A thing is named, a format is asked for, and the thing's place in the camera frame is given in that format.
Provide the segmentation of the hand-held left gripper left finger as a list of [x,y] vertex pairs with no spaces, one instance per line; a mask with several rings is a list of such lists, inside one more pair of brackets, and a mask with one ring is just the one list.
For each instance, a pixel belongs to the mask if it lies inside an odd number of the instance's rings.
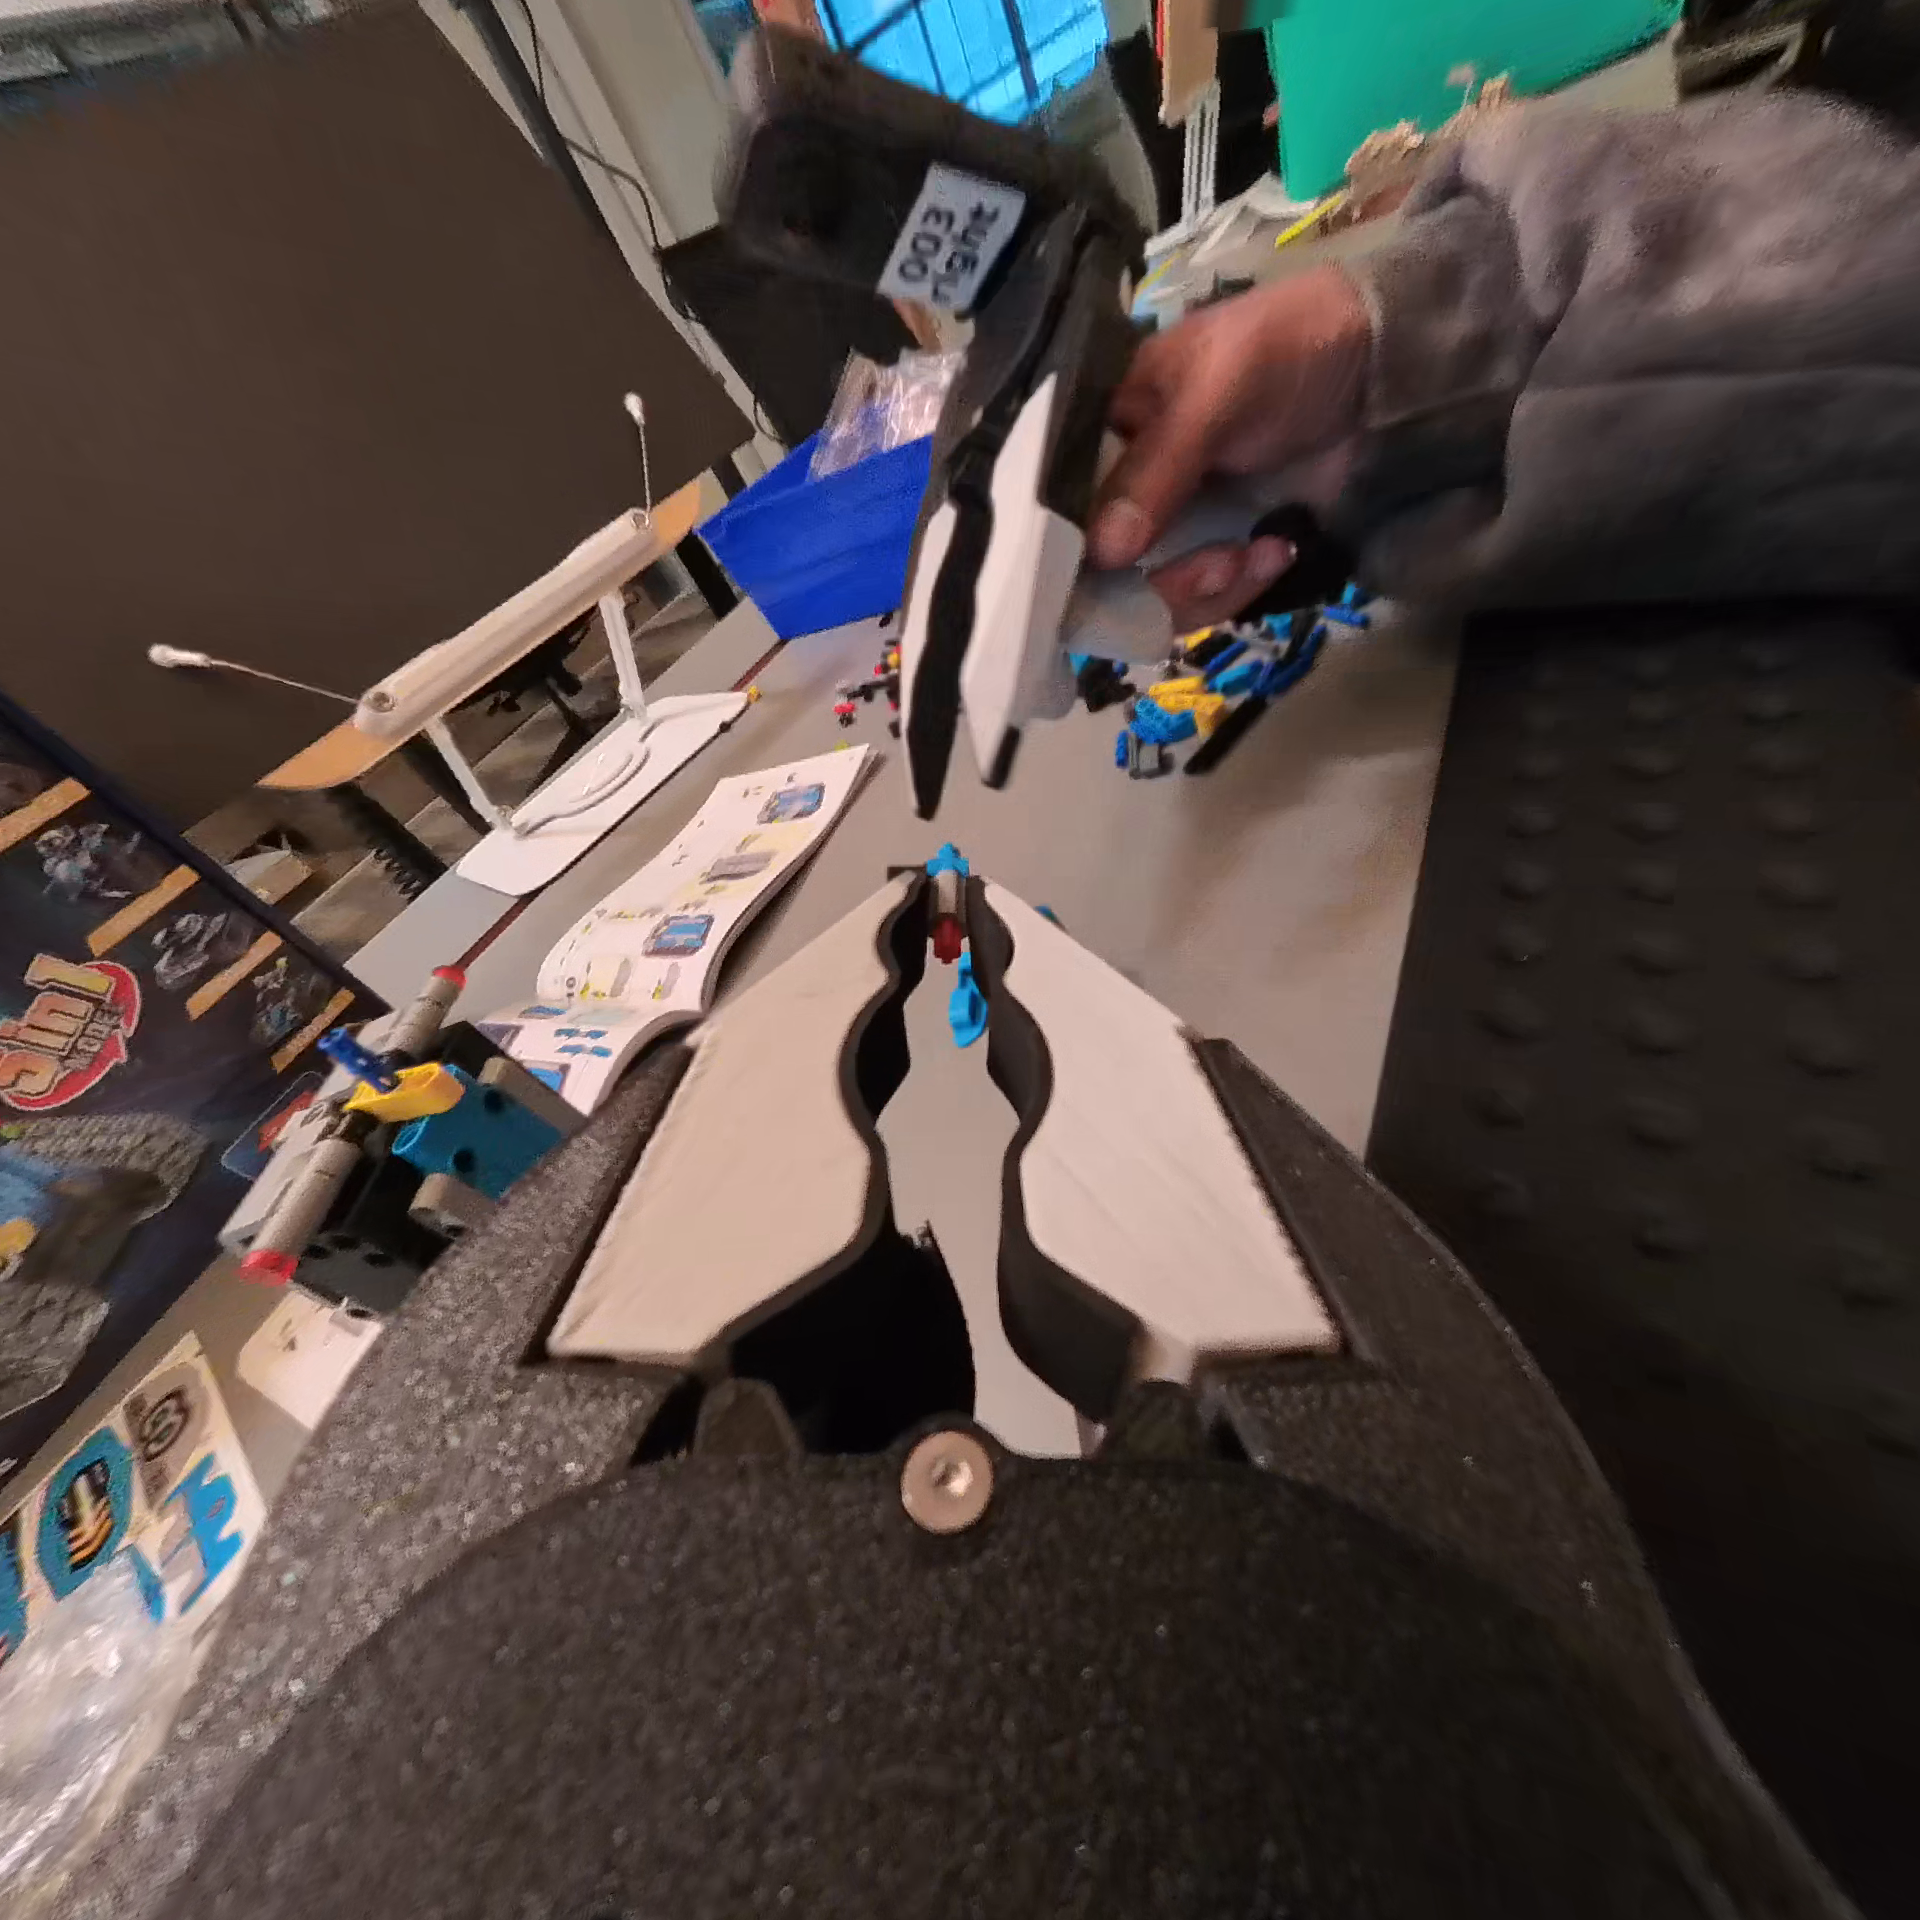
[[898,871],[702,1025],[553,1357],[706,1371],[878,1243],[895,1221],[878,1119],[919,985],[920,875]]

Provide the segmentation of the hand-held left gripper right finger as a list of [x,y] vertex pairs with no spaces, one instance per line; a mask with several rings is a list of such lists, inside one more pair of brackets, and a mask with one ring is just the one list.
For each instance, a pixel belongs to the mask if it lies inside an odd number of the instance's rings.
[[975,887],[987,1067],[1014,1111],[997,1287],[1068,1403],[1343,1348],[1184,1022],[1000,882]]

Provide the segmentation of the person's right forearm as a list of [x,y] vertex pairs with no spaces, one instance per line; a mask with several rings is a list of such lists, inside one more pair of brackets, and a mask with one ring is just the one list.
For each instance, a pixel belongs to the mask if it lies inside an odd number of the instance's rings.
[[1820,91],[1506,107],[1346,262],[1332,523],[1462,612],[1916,603],[1919,153]]

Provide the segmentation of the grey desk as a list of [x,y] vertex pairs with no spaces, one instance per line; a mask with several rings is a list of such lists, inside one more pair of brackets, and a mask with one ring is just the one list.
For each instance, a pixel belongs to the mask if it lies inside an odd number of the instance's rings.
[[1421,854],[1386,776],[1201,796],[1175,1013],[1343,1332],[969,1410],[895,1224],[709,1370],[550,1329],[684,1070],[659,1052],[420,1279],[296,1458],[52,1916],[1350,1916],[1473,1865],[1476,1286],[1259,1062],[1372,1116]]

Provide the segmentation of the person's right hand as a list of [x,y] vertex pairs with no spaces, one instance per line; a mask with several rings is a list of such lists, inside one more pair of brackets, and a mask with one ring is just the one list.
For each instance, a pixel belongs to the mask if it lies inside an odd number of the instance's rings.
[[1094,496],[1087,557],[1144,573],[1177,633],[1237,618],[1298,561],[1297,540],[1178,537],[1198,493],[1276,485],[1328,517],[1363,430],[1375,326],[1338,262],[1198,308],[1147,337],[1117,386],[1117,460]]

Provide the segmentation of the clear plastic bag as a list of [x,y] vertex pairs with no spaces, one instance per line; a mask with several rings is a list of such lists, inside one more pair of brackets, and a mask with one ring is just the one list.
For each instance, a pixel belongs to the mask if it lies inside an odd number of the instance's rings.
[[52,1916],[168,1735],[203,1665],[195,1639],[88,1631],[4,1676],[2,1914]]
[[892,362],[850,351],[808,455],[822,481],[934,434],[964,347],[908,347]]

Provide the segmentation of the pile of small bricks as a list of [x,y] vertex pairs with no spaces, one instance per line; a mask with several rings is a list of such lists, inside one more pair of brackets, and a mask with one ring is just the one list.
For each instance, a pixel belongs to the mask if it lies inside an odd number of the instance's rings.
[[1194,632],[1157,665],[1117,669],[1117,772],[1134,781],[1219,772],[1332,642],[1375,624],[1375,595],[1349,584],[1332,599]]

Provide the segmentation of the black blue brick model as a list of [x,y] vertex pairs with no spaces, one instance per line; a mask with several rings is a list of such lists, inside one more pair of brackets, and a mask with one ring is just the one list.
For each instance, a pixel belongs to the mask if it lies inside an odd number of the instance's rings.
[[218,1233],[239,1274],[391,1317],[585,1117],[489,1032],[469,983],[432,970],[395,1011],[334,1024],[324,1074]]

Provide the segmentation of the folded instruction leaflet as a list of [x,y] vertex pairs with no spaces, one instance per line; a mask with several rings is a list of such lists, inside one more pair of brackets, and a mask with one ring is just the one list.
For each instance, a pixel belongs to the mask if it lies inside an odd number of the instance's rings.
[[383,1332],[378,1311],[294,1284],[277,1296],[268,1315],[243,1342],[234,1373],[257,1398],[312,1433]]

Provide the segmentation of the black perforated panel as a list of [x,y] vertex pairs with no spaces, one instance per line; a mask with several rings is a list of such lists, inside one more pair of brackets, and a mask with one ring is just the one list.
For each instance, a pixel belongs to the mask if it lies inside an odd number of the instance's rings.
[[1919,1867],[1916,618],[1462,636],[1368,1162],[1869,1916]]

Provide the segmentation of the small wooden model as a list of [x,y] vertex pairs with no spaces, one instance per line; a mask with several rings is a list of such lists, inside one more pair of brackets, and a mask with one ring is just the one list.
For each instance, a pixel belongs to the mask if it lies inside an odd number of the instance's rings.
[[1457,148],[1490,116],[1518,101],[1509,72],[1469,84],[1461,105],[1437,127],[1412,120],[1368,134],[1349,155],[1334,216],[1349,225],[1368,224],[1397,212],[1421,182],[1424,168]]

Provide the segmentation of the teal plastic panel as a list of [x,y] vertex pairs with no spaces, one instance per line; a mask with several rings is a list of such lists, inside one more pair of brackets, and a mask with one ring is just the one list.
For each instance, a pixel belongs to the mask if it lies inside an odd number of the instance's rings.
[[1405,123],[1435,131],[1481,84],[1555,91],[1667,38],[1681,1],[1250,4],[1276,91],[1276,165],[1297,200],[1332,194],[1352,153]]

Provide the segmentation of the black monitor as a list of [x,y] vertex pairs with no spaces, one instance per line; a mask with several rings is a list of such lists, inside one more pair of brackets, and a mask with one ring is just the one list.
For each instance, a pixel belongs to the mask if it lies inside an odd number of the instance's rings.
[[191,827],[754,425],[419,4],[4,113],[4,698]]

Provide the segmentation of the robot kit box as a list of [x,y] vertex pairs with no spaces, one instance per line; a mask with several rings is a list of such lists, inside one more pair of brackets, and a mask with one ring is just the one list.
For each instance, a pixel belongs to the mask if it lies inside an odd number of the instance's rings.
[[15,1480],[214,1264],[320,1036],[387,1005],[12,702],[2,786]]

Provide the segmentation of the blue sticker sheet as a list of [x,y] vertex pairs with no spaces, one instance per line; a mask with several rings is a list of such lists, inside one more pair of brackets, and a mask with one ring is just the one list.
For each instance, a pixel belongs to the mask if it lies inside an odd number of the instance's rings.
[[185,1333],[4,1509],[2,1658],[114,1567],[152,1620],[204,1628],[267,1514],[209,1353]]

